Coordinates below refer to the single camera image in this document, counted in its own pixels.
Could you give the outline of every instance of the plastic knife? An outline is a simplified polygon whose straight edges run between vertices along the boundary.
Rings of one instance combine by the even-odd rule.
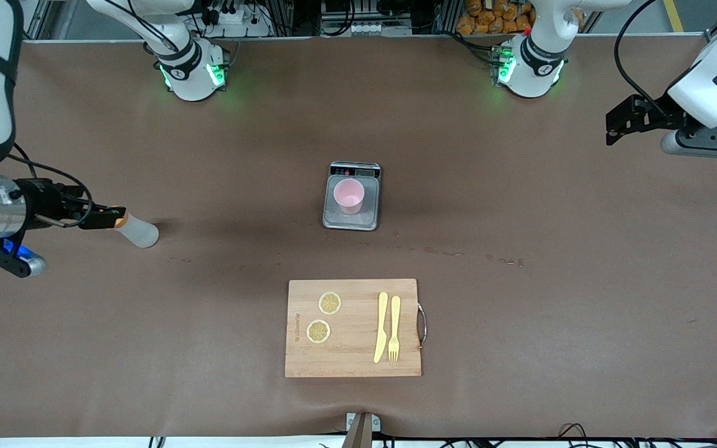
[[[381,360],[383,349],[387,345],[387,332],[383,331],[383,321],[387,318],[388,304],[389,294],[381,292],[378,295],[378,340],[375,342],[375,359],[373,359],[375,363]]]

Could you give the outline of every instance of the metal handle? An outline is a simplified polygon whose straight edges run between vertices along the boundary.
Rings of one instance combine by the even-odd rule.
[[[422,304],[416,304],[416,308],[418,308],[419,312],[422,313],[422,338],[421,340],[419,340],[419,348],[422,348],[422,345],[424,345],[424,340],[428,338],[428,317],[424,314]]]

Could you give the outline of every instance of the green light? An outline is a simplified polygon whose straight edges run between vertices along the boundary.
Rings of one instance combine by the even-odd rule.
[[[555,69],[555,78],[552,79],[552,84],[555,84],[560,79],[560,69],[563,68],[563,61],[561,60],[558,68]]]
[[[167,85],[168,88],[171,88],[171,80],[167,79],[167,73],[165,73],[165,68],[162,67],[162,65],[159,66],[159,71],[162,72],[162,77],[165,78],[165,85]]]
[[[212,79],[212,82],[217,87],[220,87],[223,85],[223,69],[218,66],[211,66],[209,63],[207,64],[207,71],[210,74],[210,77]]]
[[[511,56],[507,62],[500,67],[500,82],[509,82],[510,74],[513,73],[514,68],[516,68],[516,58]]]

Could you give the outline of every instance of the digital scale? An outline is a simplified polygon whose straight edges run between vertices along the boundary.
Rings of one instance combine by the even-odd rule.
[[[355,215],[342,212],[334,199],[334,187],[342,179],[356,179],[364,186],[364,201]],[[322,224],[329,229],[375,230],[378,227],[378,203],[381,199],[381,165],[366,162],[333,162],[328,169]]]

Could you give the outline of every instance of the lemon slice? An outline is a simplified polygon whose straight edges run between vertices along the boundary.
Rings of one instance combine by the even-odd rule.
[[[325,292],[319,297],[319,310],[322,314],[336,314],[342,308],[342,298],[336,292]]]
[[[324,343],[330,337],[330,325],[321,319],[313,320],[306,328],[306,337],[313,343]]]

